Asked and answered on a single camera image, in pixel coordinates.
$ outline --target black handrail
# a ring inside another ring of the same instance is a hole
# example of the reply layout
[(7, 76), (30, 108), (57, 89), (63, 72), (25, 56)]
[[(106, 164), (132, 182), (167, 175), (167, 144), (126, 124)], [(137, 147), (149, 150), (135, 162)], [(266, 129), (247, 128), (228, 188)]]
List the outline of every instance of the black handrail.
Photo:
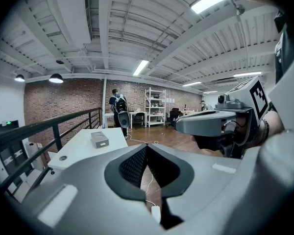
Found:
[[(94, 114), (93, 116), (91, 116), (91, 112), (93, 111), (97, 111), (98, 112), (96, 114)], [(3, 151), (4, 149), (6, 149), (7, 147), (13, 145), (16, 142), (19, 142), (25, 138), (28, 138), (38, 132), (44, 131), (50, 127), (52, 127), (53, 129), (53, 135), (54, 135), (54, 139), (52, 141), (50, 141), (45, 147), (43, 147), (41, 150), (35, 152), (30, 158), (28, 158), (27, 160), (25, 160), (19, 167), (16, 168), (16, 171), (9, 175), (4, 182), (0, 185), (0, 190), (2, 192), (6, 191), (7, 188), (10, 186), (10, 184), (19, 176), (21, 175), (25, 169), (27, 168), (27, 166), (29, 166), (35, 159), (37, 159), (41, 154), (43, 154), (48, 148), (50, 148), (52, 145), (56, 144), (58, 151), (62, 148), (62, 143), (61, 143), (61, 138), (64, 137), (65, 135), (67, 135), (68, 133), (70, 133), (71, 131), (73, 131), (74, 129), (76, 129), (77, 127), (81, 126), (83, 123), (89, 121), (89, 123), (94, 123), (96, 120), (99, 119), (99, 121), (97, 121), (94, 124), (94, 127), (99, 124), (97, 126), (97, 128), (101, 125), (101, 119), (100, 119), (100, 110), (101, 108), (93, 108), (90, 110), (86, 110), (86, 111), (81, 111), (81, 112), (76, 112), (76, 113), (72, 113), (72, 114), (67, 114), (65, 116), (61, 116), (61, 117), (54, 117), (51, 118), (49, 120), (40, 122), (40, 123), (36, 123), (36, 124), (32, 124), (32, 125), (27, 125), (27, 126), (23, 126), (20, 128), (16, 128), (13, 129), (11, 131), (8, 131), (6, 133), (0, 134), (0, 152)], [(58, 128), (58, 124), (63, 123), (65, 121), (68, 121), (72, 118), (76, 118), (79, 117), (81, 115), (84, 114), (89, 114), (88, 118), (83, 120), (82, 122), (76, 124), (74, 127), (72, 127), (71, 129), (65, 131), (62, 134), (59, 134), (59, 128)], [(95, 116), (99, 115), (99, 117), (97, 117), (94, 121), (92, 121), (91, 119)], [(45, 175), (47, 174), (49, 169), (45, 169), (43, 171), (43, 173), (39, 176), (39, 178), (35, 181), (35, 184), (32, 185), (32, 187), (30, 188), (30, 190), (33, 190), (35, 187), (37, 187), (40, 182), (42, 181), (42, 179), (45, 177)]]

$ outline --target railing post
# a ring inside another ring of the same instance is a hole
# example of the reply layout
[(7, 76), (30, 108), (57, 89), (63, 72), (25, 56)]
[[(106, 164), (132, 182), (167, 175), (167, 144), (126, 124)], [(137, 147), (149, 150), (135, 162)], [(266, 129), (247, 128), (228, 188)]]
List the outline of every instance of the railing post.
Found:
[(52, 127), (52, 129), (53, 129), (53, 135), (54, 135), (55, 144), (56, 144), (57, 149), (59, 151), (59, 150), (62, 149), (62, 143), (61, 143), (60, 134), (59, 134), (59, 126), (54, 125)]
[(98, 112), (99, 112), (99, 126), (101, 126), (100, 108), (98, 109)]
[(91, 118), (91, 112), (88, 113), (88, 118), (89, 118), (89, 129), (92, 128), (92, 118)]

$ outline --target office chair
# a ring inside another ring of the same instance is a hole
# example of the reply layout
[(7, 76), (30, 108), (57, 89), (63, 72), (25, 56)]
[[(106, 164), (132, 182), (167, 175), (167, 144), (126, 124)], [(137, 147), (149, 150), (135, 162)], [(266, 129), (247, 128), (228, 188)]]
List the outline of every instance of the office chair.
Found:
[(167, 117), (167, 121), (170, 122), (169, 124), (166, 124), (166, 126), (173, 126), (174, 127), (174, 119), (178, 118), (179, 111), (170, 111), (170, 117)]
[(137, 122), (141, 123), (141, 125), (142, 125), (144, 122), (144, 118), (145, 118), (145, 113), (142, 113), (142, 112), (137, 113), (134, 117), (133, 125), (135, 125), (135, 123), (137, 123)]

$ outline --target shelving unit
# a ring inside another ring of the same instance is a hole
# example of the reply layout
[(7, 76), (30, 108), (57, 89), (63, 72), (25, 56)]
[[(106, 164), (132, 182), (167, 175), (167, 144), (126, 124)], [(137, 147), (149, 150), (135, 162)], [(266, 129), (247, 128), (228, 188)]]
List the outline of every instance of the shelving unit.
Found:
[[(154, 94), (159, 94), (159, 98), (154, 98)], [(166, 90), (163, 91), (155, 91), (152, 90), (151, 87), (148, 90), (145, 90), (145, 110), (147, 113), (147, 125), (150, 127), (155, 124), (163, 124), (166, 123)], [(164, 105), (164, 106), (152, 106), (152, 104)], [(152, 109), (160, 110), (161, 113), (153, 114)]]

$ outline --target gray box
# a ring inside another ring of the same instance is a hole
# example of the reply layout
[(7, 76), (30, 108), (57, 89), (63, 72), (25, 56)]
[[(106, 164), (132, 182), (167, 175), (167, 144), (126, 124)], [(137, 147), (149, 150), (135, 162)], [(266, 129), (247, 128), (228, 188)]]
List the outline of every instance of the gray box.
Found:
[(103, 148), (109, 145), (109, 139), (101, 132), (92, 132), (90, 134), (91, 141), (96, 149)]

